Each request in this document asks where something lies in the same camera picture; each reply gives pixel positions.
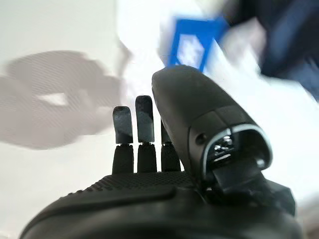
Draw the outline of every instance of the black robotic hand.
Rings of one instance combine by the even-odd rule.
[[[271,147],[246,112],[191,67],[155,73],[152,88],[162,119],[162,172],[152,100],[140,96],[138,172],[130,109],[116,107],[112,175],[49,205],[20,238],[301,239],[290,189],[261,173],[271,165]]]
[[[261,73],[299,81],[319,100],[319,1],[230,0],[223,13],[231,26],[256,17],[267,33]]]

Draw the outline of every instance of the white surface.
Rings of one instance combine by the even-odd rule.
[[[52,50],[83,52],[116,73],[114,0],[0,0],[0,9],[1,75],[13,59]],[[48,204],[110,174],[114,144],[112,128],[50,150],[0,143],[0,239],[17,238]]]

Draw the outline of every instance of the blue card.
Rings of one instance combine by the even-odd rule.
[[[213,40],[218,43],[228,28],[226,20],[177,19],[167,66],[187,65],[203,72]]]

